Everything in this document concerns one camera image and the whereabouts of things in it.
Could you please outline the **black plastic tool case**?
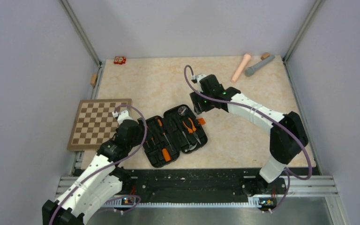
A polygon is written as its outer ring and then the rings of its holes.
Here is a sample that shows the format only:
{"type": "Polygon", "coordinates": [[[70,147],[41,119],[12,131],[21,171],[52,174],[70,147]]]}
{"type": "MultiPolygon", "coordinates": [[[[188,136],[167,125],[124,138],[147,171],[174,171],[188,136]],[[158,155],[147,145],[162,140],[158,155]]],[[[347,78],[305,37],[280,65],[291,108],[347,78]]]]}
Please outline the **black plastic tool case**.
{"type": "Polygon", "coordinates": [[[162,116],[155,115],[153,117],[146,119],[146,127],[150,129],[151,136],[154,138],[156,146],[154,146],[152,140],[150,140],[149,141],[150,149],[148,148],[147,144],[143,145],[144,153],[147,159],[149,160],[150,164],[155,168],[160,168],[170,164],[171,162],[174,162],[179,158],[181,153],[184,154],[193,153],[198,149],[200,149],[201,147],[205,146],[208,142],[207,134],[202,128],[202,123],[200,119],[198,119],[196,115],[191,111],[190,107],[185,104],[176,106],[174,108],[165,111],[162,116]],[[181,106],[186,106],[188,108],[187,115],[180,116],[178,114],[178,108],[181,106]],[[171,151],[168,142],[166,141],[163,134],[160,132],[158,123],[156,121],[156,117],[161,119],[167,138],[169,139],[169,142],[171,143],[174,151],[171,151]],[[197,129],[196,133],[198,134],[201,140],[201,144],[199,144],[195,139],[195,137],[192,134],[190,134],[187,131],[187,129],[183,126],[182,120],[186,119],[187,117],[190,117],[193,120],[194,125],[197,129]],[[192,145],[197,144],[194,150],[185,152],[185,149],[188,148],[188,143],[185,137],[183,136],[182,132],[179,130],[179,127],[176,125],[176,120],[180,122],[180,125],[182,126],[182,129],[184,130],[185,134],[187,135],[187,138],[190,141],[190,143],[192,145]],[[166,162],[163,158],[162,149],[164,148],[167,149],[171,155],[172,159],[170,162],[166,162]]]}

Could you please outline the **long orange handled screwdriver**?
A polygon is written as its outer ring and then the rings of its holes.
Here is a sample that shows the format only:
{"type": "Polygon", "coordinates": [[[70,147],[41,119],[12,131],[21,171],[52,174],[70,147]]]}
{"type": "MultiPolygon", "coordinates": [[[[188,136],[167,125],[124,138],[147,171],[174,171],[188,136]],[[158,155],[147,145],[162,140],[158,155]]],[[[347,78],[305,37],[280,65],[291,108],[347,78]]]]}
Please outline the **long orange handled screwdriver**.
{"type": "Polygon", "coordinates": [[[163,158],[166,162],[170,162],[171,161],[171,155],[169,153],[169,151],[167,149],[162,149],[162,155],[163,155],[163,158]]]}

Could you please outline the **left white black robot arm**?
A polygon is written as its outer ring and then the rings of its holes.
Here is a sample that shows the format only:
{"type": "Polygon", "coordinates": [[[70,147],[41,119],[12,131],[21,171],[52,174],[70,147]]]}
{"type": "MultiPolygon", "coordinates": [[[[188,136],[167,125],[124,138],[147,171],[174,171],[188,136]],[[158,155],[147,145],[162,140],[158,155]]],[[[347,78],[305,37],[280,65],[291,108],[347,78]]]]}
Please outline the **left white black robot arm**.
{"type": "Polygon", "coordinates": [[[44,225],[85,225],[112,196],[130,191],[128,172],[118,164],[137,153],[146,140],[144,117],[118,120],[114,138],[103,143],[87,169],[55,201],[42,207],[44,225]]]}

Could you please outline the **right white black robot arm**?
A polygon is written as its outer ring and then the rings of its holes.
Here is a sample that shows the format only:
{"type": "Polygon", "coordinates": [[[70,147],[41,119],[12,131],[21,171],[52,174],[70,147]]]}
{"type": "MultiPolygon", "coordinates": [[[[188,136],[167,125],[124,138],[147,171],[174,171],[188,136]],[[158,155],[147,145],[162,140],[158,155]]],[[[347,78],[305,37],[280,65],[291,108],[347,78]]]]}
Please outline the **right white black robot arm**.
{"type": "Polygon", "coordinates": [[[195,113],[222,109],[247,119],[268,133],[270,157],[256,177],[245,186],[248,196],[269,193],[282,171],[308,145],[300,116],[293,111],[282,113],[269,109],[234,87],[225,89],[215,75],[193,75],[188,83],[191,82],[198,85],[198,89],[190,94],[195,113]]]}

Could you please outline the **orange handled pliers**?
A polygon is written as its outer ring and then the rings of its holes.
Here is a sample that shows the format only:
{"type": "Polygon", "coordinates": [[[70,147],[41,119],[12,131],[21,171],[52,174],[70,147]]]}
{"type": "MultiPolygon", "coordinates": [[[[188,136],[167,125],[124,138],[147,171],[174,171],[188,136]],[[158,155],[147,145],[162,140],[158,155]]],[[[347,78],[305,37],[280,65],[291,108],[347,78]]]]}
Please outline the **orange handled pliers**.
{"type": "Polygon", "coordinates": [[[187,131],[195,137],[197,142],[199,144],[201,144],[201,140],[200,140],[198,134],[196,133],[197,129],[194,125],[193,120],[190,117],[187,117],[186,119],[182,120],[182,124],[187,129],[187,131]]]}

